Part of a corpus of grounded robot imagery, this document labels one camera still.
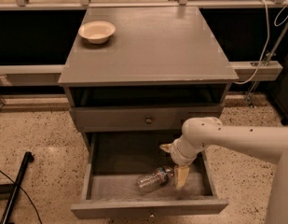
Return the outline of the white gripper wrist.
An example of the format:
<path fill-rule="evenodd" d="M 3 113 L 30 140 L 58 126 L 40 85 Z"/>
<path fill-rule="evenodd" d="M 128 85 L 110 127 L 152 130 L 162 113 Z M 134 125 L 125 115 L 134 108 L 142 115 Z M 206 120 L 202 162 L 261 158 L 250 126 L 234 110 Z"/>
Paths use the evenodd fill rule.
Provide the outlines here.
<path fill-rule="evenodd" d="M 174 186 L 181 189 L 189 175 L 189 165 L 202 151 L 200 144 L 189 143 L 182 135 L 171 144 L 161 144 L 161 150 L 171 154 L 171 159 L 176 164 L 174 167 Z"/>

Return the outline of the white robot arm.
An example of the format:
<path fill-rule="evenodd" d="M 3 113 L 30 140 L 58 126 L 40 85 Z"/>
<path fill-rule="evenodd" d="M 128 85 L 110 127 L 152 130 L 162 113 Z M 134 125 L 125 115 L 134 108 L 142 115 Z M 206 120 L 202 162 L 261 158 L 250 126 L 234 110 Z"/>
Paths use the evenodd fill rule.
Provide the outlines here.
<path fill-rule="evenodd" d="M 211 145 L 268 161 L 277 166 L 268 199 L 265 224 L 288 224 L 288 127 L 225 126 L 214 117 L 184 122 L 182 134 L 160 146 L 176 164 L 177 188 L 185 185 L 188 166 Z"/>

